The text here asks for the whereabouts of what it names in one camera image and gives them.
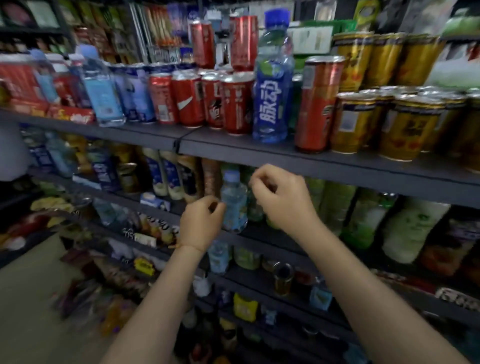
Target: light blue bottle cap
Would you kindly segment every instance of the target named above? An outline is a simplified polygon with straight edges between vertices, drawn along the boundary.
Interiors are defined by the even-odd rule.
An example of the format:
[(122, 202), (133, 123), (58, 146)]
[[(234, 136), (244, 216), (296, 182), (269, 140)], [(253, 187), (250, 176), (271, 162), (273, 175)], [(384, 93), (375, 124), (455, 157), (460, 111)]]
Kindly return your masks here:
[(288, 28), (290, 24), (290, 11), (287, 8), (277, 8), (265, 12), (265, 27), (283, 25)]
[(95, 46), (91, 46), (90, 44), (80, 44), (76, 48), (76, 53), (80, 53), (86, 58), (99, 59), (98, 50)]
[(33, 57), (33, 59), (36, 60), (36, 61), (44, 61), (44, 60), (47, 59), (47, 57), (45, 56), (45, 54), (44, 54), (41, 50), (39, 50), (39, 49), (37, 49), (37, 48), (32, 48), (32, 49), (30, 50), (30, 55), (31, 55), (31, 56)]
[(238, 170), (226, 170), (223, 179), (225, 182), (237, 183), (240, 182), (240, 171)]

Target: hand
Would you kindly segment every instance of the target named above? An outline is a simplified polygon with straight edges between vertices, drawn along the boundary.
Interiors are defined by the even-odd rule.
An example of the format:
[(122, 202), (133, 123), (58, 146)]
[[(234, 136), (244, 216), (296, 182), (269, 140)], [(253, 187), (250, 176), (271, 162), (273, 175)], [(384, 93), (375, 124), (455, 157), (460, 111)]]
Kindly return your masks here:
[(265, 164), (252, 175), (250, 186), (270, 220), (296, 241), (320, 221), (302, 176)]
[[(213, 213), (210, 206), (216, 205)], [(188, 204), (180, 218), (180, 245), (206, 252), (220, 232), (226, 205), (214, 196)]]

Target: person's right hand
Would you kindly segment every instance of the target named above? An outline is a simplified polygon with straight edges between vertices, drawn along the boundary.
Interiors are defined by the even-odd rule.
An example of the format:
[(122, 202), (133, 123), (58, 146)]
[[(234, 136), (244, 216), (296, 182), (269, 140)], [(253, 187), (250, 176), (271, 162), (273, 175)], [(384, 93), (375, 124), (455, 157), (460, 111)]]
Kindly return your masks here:
[(252, 175), (250, 186), (270, 220), (295, 240), (319, 221), (302, 176), (265, 164)]

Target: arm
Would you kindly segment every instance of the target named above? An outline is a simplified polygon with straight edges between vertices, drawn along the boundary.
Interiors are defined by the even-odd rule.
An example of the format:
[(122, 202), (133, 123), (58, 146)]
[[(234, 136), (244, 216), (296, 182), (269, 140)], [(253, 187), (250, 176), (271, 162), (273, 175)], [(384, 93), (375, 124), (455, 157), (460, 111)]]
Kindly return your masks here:
[(250, 184), (268, 217), (295, 239), (325, 276), (374, 363), (468, 363), (318, 219), (301, 176), (265, 165)]
[(207, 196), (187, 205), (180, 219), (180, 247), (110, 346), (101, 364), (168, 363), (185, 313), (195, 270), (222, 225), (225, 204)]

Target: forearm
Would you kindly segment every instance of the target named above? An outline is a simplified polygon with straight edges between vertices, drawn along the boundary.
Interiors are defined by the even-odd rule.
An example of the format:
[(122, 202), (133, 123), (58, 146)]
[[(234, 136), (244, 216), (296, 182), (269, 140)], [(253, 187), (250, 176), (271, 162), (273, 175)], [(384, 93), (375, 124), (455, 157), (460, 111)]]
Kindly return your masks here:
[(467, 363), (437, 331), (317, 221), (301, 244), (374, 363)]
[(178, 248), (135, 314), (122, 329), (102, 364), (160, 364), (170, 359), (185, 312), (187, 295), (203, 254)]

